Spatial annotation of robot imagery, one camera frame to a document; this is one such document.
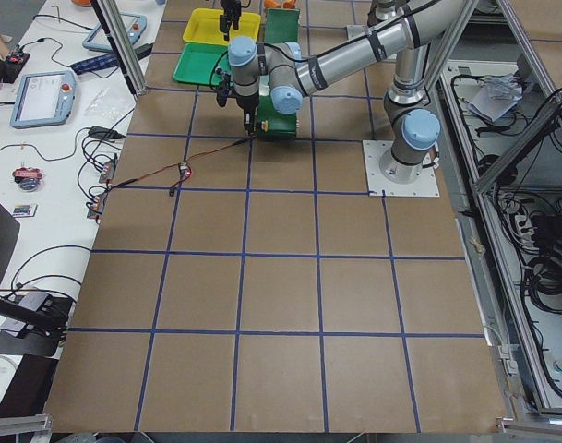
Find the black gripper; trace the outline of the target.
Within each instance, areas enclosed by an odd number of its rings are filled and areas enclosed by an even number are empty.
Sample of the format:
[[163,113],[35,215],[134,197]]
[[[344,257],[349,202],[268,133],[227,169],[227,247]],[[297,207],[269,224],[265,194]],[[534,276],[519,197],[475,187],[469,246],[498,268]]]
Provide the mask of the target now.
[[243,126],[247,135],[256,134],[257,117],[257,76],[241,74],[233,79],[232,73],[223,68],[217,68],[215,74],[220,82],[215,87],[216,102],[225,107],[229,99],[236,99],[243,110]]
[[223,39],[228,42],[231,38],[231,31],[238,30],[238,19],[242,14],[241,0],[221,0],[223,14],[220,15],[220,32]]

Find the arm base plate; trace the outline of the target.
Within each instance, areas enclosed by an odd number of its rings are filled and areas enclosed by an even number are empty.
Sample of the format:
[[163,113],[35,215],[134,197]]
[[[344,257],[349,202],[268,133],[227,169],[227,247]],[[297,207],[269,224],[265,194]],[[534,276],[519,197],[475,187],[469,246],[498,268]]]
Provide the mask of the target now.
[[363,140],[362,145],[371,197],[440,197],[436,169],[429,150],[422,163],[409,166],[393,158],[391,140]]
[[367,31],[366,25],[347,25],[346,33],[347,39],[353,40],[356,37],[365,36]]

